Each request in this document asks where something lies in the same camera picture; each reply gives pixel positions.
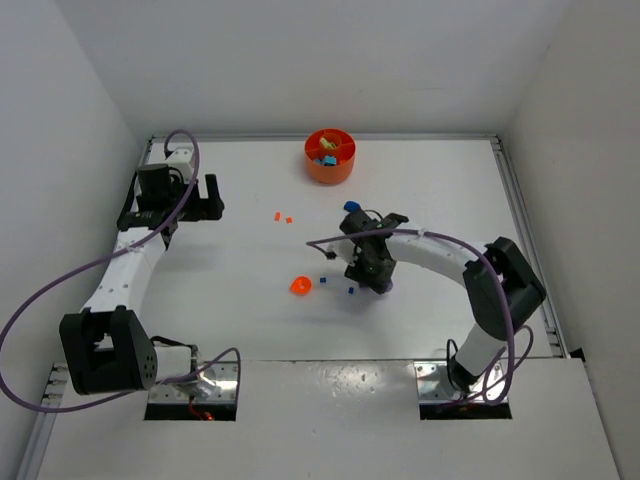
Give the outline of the blue curved lego piece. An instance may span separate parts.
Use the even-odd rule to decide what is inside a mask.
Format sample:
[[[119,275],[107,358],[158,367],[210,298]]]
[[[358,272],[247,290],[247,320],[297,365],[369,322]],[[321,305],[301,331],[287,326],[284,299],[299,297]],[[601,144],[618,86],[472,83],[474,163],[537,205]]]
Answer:
[[[360,204],[355,201],[347,201],[343,206],[343,209],[347,212],[354,212],[359,210],[360,208]]]

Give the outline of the orange heart-shaped piece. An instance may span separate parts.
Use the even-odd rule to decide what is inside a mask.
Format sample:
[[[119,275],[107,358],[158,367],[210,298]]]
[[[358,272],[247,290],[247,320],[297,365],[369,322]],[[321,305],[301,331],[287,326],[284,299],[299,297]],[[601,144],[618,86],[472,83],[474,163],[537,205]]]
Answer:
[[[305,296],[313,289],[312,280],[307,276],[296,277],[289,287],[289,291],[296,296]]]

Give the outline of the green lego brick upside-down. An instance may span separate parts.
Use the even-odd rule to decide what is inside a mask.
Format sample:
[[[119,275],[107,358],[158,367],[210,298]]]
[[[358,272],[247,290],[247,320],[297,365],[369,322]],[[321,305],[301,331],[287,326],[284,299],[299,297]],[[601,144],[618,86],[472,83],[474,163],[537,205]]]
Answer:
[[[325,149],[333,150],[333,149],[336,149],[336,148],[337,148],[337,145],[336,145],[334,142],[329,141],[329,140],[328,140],[327,138],[325,138],[325,137],[321,137],[321,138],[319,139],[319,143],[320,143],[320,145],[321,145],[323,148],[325,148]]]

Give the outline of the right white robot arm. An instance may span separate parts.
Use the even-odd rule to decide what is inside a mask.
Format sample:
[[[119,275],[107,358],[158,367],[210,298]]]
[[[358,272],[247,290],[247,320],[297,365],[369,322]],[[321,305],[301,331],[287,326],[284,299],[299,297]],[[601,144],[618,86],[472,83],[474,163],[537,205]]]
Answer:
[[[546,299],[546,290],[510,239],[499,237],[483,251],[444,234],[409,226],[391,213],[380,220],[358,209],[339,225],[343,240],[332,253],[347,264],[345,277],[377,294],[392,288],[399,262],[439,274],[464,288],[474,326],[447,361],[450,385],[469,392],[498,353]]]

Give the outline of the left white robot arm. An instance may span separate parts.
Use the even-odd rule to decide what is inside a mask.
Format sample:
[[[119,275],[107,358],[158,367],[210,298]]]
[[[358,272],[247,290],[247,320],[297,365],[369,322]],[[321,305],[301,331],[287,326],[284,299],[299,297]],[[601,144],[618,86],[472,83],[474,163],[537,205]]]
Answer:
[[[149,337],[141,306],[155,266],[182,222],[217,221],[224,211],[217,178],[199,193],[190,166],[167,162],[139,168],[121,213],[114,251],[99,286],[59,325],[74,390],[80,395],[148,390],[156,382],[185,380],[196,368],[196,347]]]

